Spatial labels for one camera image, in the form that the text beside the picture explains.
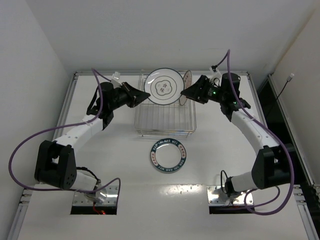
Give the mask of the white plate with orange sunburst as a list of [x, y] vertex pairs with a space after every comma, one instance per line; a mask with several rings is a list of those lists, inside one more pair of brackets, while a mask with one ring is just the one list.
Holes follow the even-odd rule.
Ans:
[[[187, 70], [183, 76], [184, 89], [187, 89], [192, 85], [192, 80], [193, 80], [192, 71]], [[179, 105], [184, 106], [186, 102], [187, 102], [187, 97], [184, 95], [181, 95], [181, 97], [179, 98]]]

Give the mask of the white plate with green rings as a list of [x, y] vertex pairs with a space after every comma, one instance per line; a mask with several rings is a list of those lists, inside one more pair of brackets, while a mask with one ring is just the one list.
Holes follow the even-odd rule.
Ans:
[[153, 70], [145, 79], [143, 90], [156, 105], [171, 105], [181, 97], [185, 82], [179, 72], [171, 68]]

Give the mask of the plate with teal lettered rim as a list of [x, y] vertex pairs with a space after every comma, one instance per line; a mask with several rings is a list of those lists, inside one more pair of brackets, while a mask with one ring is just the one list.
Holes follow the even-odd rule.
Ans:
[[187, 151], [179, 140], [163, 138], [151, 147], [150, 160], [158, 171], [171, 174], [184, 166], [187, 160]]

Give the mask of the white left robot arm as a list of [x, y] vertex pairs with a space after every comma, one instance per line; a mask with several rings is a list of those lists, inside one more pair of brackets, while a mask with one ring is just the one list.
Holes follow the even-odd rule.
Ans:
[[114, 87], [102, 82], [96, 89], [80, 124], [53, 141], [43, 141], [38, 149], [34, 178], [61, 190], [92, 193], [98, 179], [78, 171], [76, 154], [94, 135], [103, 131], [112, 121], [114, 110], [126, 105], [134, 108], [150, 94], [123, 82]]

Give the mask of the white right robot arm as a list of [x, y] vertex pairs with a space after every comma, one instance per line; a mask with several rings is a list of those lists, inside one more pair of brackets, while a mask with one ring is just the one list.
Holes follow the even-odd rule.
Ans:
[[256, 159], [251, 171], [230, 176], [224, 184], [228, 197], [253, 189], [293, 184], [293, 163], [288, 160], [294, 152], [290, 144], [280, 145], [254, 117], [249, 103], [240, 97], [241, 78], [235, 73], [224, 73], [220, 85], [213, 79], [201, 75], [181, 94], [195, 102], [206, 104], [208, 101], [219, 103], [221, 112], [234, 124], [252, 146]]

